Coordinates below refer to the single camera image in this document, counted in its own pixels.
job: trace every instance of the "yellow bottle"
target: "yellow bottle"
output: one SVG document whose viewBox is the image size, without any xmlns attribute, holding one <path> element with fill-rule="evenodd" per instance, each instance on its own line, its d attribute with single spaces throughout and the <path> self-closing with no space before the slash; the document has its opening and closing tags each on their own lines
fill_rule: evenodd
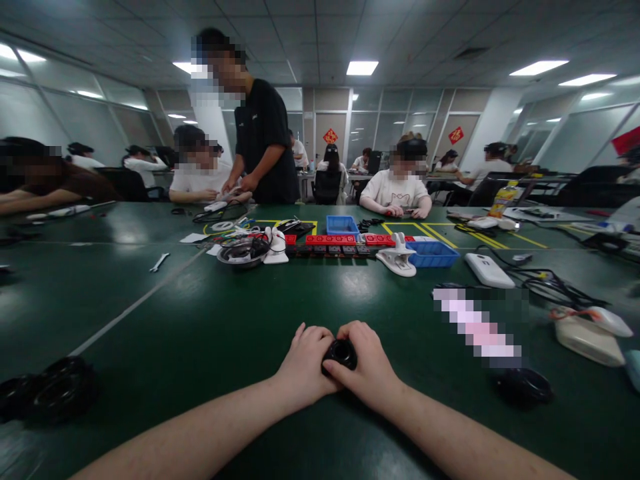
<svg viewBox="0 0 640 480">
<path fill-rule="evenodd" d="M 491 207 L 491 210 L 489 210 L 489 213 L 487 214 L 488 217 L 502 218 L 502 215 L 504 214 L 505 210 L 507 209 L 509 204 L 513 201 L 515 196 L 518 194 L 518 189 L 516 188 L 516 185 L 518 185 L 517 181 L 510 181 L 506 187 L 503 187 L 500 190 L 498 190 L 498 194 L 495 196 L 495 199 L 493 200 L 493 206 Z"/>
</svg>

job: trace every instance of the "door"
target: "door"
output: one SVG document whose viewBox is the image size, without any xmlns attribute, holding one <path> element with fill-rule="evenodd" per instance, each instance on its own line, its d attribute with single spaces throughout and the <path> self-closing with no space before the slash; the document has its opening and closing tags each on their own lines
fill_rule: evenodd
<svg viewBox="0 0 640 480">
<path fill-rule="evenodd" d="M 345 162 L 343 158 L 344 146 L 345 146 L 345 128 L 347 126 L 347 114 L 346 113 L 316 113 L 315 115 L 315 158 L 314 168 L 325 156 L 325 150 L 327 148 L 327 142 L 324 140 L 325 134 L 332 129 L 338 136 L 335 141 L 338 147 L 338 153 L 340 154 L 340 161 Z"/>
</svg>

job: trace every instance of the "green tabletop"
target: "green tabletop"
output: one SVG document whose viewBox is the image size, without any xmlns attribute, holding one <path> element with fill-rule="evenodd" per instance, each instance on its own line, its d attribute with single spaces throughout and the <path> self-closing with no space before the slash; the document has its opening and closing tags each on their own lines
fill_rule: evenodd
<svg viewBox="0 0 640 480">
<path fill-rule="evenodd" d="M 508 292 L 504 301 L 481 303 L 554 388 L 552 404 L 523 413 L 494 394 L 486 362 L 473 356 L 429 296 L 438 282 L 476 283 L 464 260 L 451 269 L 419 269 L 410 279 L 373 260 L 292 259 L 238 272 L 198 255 L 202 250 L 195 246 L 178 243 L 188 233 L 202 232 L 204 225 L 171 215 L 172 208 L 118 204 L 106 217 L 82 214 L 44 225 L 37 241 L 0 250 L 0 263 L 18 270 L 9 284 L 0 285 L 4 377 L 37 371 L 68 354 L 157 289 L 84 350 L 102 390 L 88 414 L 50 429 L 26 430 L 17 422 L 0 426 L 0 439 L 11 446 L 0 453 L 0 472 L 7 469 L 10 478 L 33 472 L 35 479 L 68 477 L 149 427 L 274 374 L 300 322 L 336 332 L 360 319 L 378 332 L 408 384 L 580 479 L 633 477 L 640 395 L 623 369 L 598 365 L 555 340 L 547 320 L 551 305 L 531 299 L 529 306 L 518 300 L 520 291 Z M 263 225 L 293 216 L 316 221 L 318 234 L 325 232 L 326 215 L 376 217 L 359 207 L 310 205 L 258 206 L 250 213 Z M 516 235 L 472 237 L 454 230 L 438 208 L 424 221 L 390 221 L 371 231 L 385 233 L 385 228 L 434 236 L 461 254 L 478 245 L 491 245 L 508 258 L 533 253 L 532 266 L 552 268 L 586 293 L 611 302 L 640 331 L 633 290 L 637 266 L 583 249 L 560 232 L 525 225 Z M 94 244 L 70 246 L 78 241 Z M 167 263 L 150 274 L 164 252 L 171 253 Z M 636 337 L 620 344 L 623 350 L 640 348 Z M 219 476 L 444 477 L 349 393 L 326 397 L 272 427 Z"/>
</svg>

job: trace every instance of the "hand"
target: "hand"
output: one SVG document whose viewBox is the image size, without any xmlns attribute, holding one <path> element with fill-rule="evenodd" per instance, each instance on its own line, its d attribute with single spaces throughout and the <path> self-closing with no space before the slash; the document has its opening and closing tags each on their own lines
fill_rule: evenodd
<svg viewBox="0 0 640 480">
<path fill-rule="evenodd" d="M 198 200 L 215 201 L 216 198 L 218 198 L 218 192 L 216 192 L 216 190 L 206 189 L 198 192 Z"/>
<path fill-rule="evenodd" d="M 427 218 L 428 214 L 429 214 L 429 210 L 427 209 L 414 209 L 411 212 L 411 218 L 425 219 Z"/>
<path fill-rule="evenodd" d="M 333 342 L 333 334 L 324 327 L 309 327 L 302 323 L 295 331 L 291 348 L 274 379 L 293 399 L 296 408 L 314 404 L 320 398 L 335 393 L 342 386 L 322 374 L 322 357 Z"/>
<path fill-rule="evenodd" d="M 385 215 L 390 215 L 391 217 L 402 217 L 405 212 L 402 210 L 402 207 L 398 207 L 397 205 L 389 205 L 385 208 Z"/>
<path fill-rule="evenodd" d="M 255 191 L 255 189 L 258 188 L 259 182 L 260 179 L 254 174 L 250 173 L 241 180 L 240 188 L 242 189 L 242 191 Z"/>
<path fill-rule="evenodd" d="M 351 371 L 334 360 L 325 360 L 322 365 L 362 402 L 382 413 L 401 394 L 404 384 L 391 368 L 380 338 L 370 326 L 360 321 L 340 327 L 337 338 L 351 340 L 358 366 Z"/>
</svg>

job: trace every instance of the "paper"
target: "paper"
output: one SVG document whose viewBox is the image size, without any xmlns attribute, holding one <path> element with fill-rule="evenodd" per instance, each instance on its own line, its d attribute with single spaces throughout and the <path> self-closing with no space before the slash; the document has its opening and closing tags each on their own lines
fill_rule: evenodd
<svg viewBox="0 0 640 480">
<path fill-rule="evenodd" d="M 207 255 L 217 257 L 220 250 L 222 250 L 222 245 L 214 245 L 210 250 L 208 250 Z"/>
<path fill-rule="evenodd" d="M 180 243 L 195 243 L 197 241 L 204 240 L 207 236 L 208 235 L 203 235 L 202 233 L 190 233 L 180 240 Z"/>
</svg>

